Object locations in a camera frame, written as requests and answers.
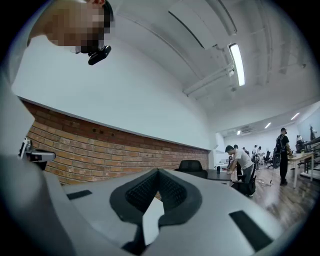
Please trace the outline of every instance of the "brick wall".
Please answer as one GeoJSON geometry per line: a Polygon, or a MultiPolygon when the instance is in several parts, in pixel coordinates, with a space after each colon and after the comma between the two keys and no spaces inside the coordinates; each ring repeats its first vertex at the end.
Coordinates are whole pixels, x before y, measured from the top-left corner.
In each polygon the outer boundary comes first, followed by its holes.
{"type": "Polygon", "coordinates": [[[208,167],[208,151],[138,136],[23,102],[35,117],[27,136],[55,152],[46,171],[63,184],[102,181],[152,168],[176,169],[182,160],[208,167]]]}

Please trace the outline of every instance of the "black pants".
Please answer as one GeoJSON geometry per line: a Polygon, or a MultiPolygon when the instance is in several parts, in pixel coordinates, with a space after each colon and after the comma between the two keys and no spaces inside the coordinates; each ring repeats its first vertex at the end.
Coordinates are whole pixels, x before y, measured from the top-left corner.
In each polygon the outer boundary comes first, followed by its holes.
{"type": "Polygon", "coordinates": [[[238,162],[236,163],[236,175],[242,175],[241,166],[238,162]]]}
{"type": "Polygon", "coordinates": [[[281,182],[285,182],[286,181],[287,171],[288,171],[288,155],[287,154],[281,154],[281,161],[280,161],[281,182]]]}

